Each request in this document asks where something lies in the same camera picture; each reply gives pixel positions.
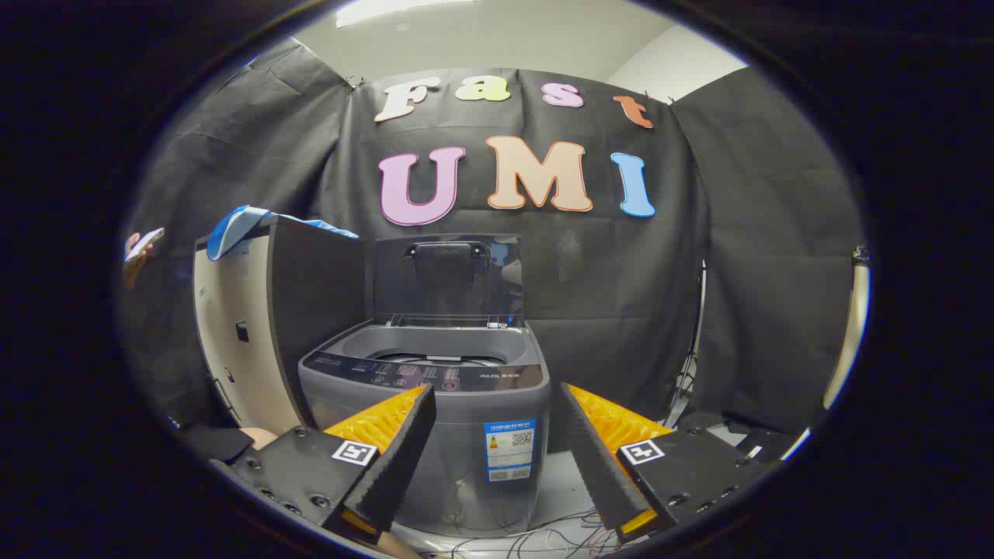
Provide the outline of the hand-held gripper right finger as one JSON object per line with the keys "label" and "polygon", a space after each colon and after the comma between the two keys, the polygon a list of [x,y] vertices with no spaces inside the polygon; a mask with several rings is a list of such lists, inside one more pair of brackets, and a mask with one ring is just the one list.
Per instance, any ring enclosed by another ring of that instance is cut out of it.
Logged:
{"label": "hand-held gripper right finger", "polygon": [[746,499],[781,466],[709,429],[668,429],[581,387],[562,382],[569,450],[604,528],[621,544],[687,538]]}

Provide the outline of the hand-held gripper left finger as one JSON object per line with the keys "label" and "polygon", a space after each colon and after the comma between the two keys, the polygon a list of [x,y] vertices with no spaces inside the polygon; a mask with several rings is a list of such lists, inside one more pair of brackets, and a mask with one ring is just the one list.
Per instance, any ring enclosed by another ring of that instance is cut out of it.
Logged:
{"label": "hand-held gripper left finger", "polygon": [[391,529],[436,424],[434,392],[423,384],[333,427],[298,425],[209,465],[292,523],[372,545]]}

